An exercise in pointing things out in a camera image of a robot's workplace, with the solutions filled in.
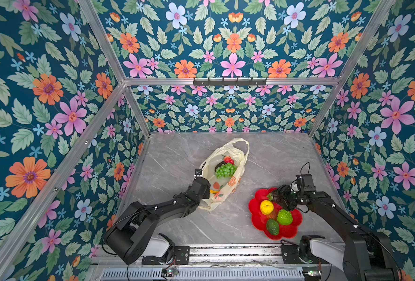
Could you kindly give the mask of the cream plastic bag orange print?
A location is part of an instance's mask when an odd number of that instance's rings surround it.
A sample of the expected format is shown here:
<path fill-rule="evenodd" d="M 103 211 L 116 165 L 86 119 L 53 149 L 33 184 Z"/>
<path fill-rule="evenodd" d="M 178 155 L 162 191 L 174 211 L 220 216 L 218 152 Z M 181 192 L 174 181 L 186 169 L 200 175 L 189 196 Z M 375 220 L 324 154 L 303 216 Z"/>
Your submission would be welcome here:
<path fill-rule="evenodd" d="M 234 138 L 217 148 L 202 164 L 201 176 L 211 185 L 207 199 L 199 208 L 213 211 L 235 192 L 245 173 L 245 164 L 250 152 L 250 144 L 243 138 Z"/>

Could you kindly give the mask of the green bell pepper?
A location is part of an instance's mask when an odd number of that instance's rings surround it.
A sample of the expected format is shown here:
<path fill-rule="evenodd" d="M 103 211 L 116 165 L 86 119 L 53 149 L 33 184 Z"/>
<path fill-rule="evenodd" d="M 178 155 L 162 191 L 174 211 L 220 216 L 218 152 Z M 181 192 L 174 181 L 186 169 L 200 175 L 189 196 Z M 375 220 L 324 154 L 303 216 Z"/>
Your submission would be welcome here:
<path fill-rule="evenodd" d="M 289 226 L 293 223 L 293 215 L 290 211 L 280 210 L 277 214 L 277 222 L 281 226 Z"/>

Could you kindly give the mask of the dark brown avocado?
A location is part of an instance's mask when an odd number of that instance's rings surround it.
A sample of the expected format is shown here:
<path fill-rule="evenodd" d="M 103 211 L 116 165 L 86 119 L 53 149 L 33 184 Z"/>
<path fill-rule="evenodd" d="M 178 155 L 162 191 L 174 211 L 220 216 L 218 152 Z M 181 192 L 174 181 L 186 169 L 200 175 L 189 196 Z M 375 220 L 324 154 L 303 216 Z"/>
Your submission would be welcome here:
<path fill-rule="evenodd" d="M 218 163 L 215 167 L 215 171 L 217 171 L 219 168 L 221 168 L 223 165 L 226 165 L 227 163 L 225 161 L 222 161 L 220 163 Z"/>

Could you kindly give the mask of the yellow lemon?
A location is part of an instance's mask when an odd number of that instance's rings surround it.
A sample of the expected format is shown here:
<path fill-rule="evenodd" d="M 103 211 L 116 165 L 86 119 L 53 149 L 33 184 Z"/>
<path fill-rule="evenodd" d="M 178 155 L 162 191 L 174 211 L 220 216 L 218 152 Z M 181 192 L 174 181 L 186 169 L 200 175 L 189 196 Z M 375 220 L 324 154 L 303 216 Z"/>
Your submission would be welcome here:
<path fill-rule="evenodd" d="M 269 200 L 264 200 L 260 203 L 260 212 L 262 215 L 270 215 L 274 211 L 274 205 Z"/>

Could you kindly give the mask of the green avocado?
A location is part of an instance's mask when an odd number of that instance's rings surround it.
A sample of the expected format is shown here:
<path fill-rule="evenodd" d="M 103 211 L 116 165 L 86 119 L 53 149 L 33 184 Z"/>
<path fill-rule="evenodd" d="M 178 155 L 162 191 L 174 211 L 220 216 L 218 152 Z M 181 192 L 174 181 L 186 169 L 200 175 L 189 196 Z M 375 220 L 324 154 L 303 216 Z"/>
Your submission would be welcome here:
<path fill-rule="evenodd" d="M 268 219 L 266 222 L 266 229 L 268 233 L 272 236 L 278 236 L 280 233 L 280 225 L 274 219 Z"/>

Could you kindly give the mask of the red flower-shaped plate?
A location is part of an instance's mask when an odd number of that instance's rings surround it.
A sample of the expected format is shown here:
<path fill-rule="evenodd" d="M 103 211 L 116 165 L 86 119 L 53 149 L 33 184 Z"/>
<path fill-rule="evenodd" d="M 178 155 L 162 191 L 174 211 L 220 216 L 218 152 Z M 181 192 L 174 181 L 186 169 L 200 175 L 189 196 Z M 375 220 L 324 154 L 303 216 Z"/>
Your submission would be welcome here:
<path fill-rule="evenodd" d="M 255 229 L 263 232 L 265 236 L 271 240 L 280 240 L 282 238 L 295 238 L 298 234 L 298 227 L 303 222 L 303 216 L 299 210 L 290 211 L 293 215 L 293 223 L 289 226 L 280 225 L 280 233 L 278 236 L 272 236 L 268 233 L 266 229 L 266 222 L 268 219 L 277 220 L 277 214 L 280 210 L 283 210 L 282 207 L 273 203 L 274 211 L 270 215 L 262 215 L 260 212 L 260 203 L 268 199 L 269 192 L 275 190 L 276 188 L 270 189 L 259 189 L 254 193 L 254 197 L 248 203 L 248 209 L 252 215 L 252 225 Z"/>

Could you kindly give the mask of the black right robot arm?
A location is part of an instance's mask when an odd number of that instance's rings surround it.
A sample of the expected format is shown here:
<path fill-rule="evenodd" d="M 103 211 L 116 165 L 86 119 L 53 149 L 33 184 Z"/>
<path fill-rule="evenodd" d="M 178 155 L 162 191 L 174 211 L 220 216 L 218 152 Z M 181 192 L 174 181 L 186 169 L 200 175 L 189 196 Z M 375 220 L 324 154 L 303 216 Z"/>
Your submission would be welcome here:
<path fill-rule="evenodd" d="M 344 242 L 335 245 L 321 235 L 304 235 L 298 244 L 303 262 L 318 258 L 340 269 L 348 281 L 400 281 L 403 277 L 389 237 L 374 233 L 338 207 L 331 196 L 316 189 L 311 174 L 299 174 L 290 185 L 270 193 L 270 200 L 283 210 L 306 206 L 320 216 Z"/>

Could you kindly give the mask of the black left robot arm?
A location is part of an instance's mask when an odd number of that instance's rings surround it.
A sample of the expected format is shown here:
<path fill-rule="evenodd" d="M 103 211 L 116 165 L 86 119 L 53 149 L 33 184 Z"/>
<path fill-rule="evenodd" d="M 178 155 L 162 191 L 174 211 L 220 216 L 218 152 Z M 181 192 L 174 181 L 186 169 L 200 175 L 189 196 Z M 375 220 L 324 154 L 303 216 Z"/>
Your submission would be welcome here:
<path fill-rule="evenodd" d="M 187 191 L 171 200 L 155 205 L 131 203 L 108 228 L 104 243 L 127 265 L 142 257 L 156 228 L 174 219 L 184 218 L 197 210 L 203 199 L 210 195 L 210 182 L 197 176 Z"/>

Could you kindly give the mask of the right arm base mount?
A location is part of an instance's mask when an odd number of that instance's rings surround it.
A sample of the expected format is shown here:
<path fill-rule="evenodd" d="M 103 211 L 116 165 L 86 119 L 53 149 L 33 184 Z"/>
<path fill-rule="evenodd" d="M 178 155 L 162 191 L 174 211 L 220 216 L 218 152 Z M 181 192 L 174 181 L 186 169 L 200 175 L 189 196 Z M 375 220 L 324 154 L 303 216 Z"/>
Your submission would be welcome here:
<path fill-rule="evenodd" d="M 295 259 L 297 261 L 301 261 L 302 263 L 305 263 L 305 264 L 311 264 L 315 262 L 319 262 L 319 263 L 324 262 L 326 264 L 329 264 L 329 262 L 315 256 L 311 252 L 310 242 L 314 239 L 324 240 L 325 237 L 322 235 L 315 235 L 315 234 L 314 235 L 303 235 L 298 243 L 282 238 L 280 240 L 281 254 L 283 257 L 285 257 L 285 254 L 287 252 L 285 249 L 289 246 L 292 246 L 292 252 L 290 253 L 290 255 L 295 256 Z"/>

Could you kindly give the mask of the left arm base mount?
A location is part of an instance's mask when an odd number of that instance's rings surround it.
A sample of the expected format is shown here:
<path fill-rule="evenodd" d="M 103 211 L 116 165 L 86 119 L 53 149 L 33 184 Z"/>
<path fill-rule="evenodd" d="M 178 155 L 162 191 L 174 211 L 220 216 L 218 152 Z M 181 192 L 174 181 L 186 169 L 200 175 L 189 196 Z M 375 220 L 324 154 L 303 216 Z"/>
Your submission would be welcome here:
<path fill-rule="evenodd" d="M 166 235 L 159 233 L 158 237 L 152 237 L 144 253 L 142 265 L 188 265 L 190 246 L 178 246 Z"/>

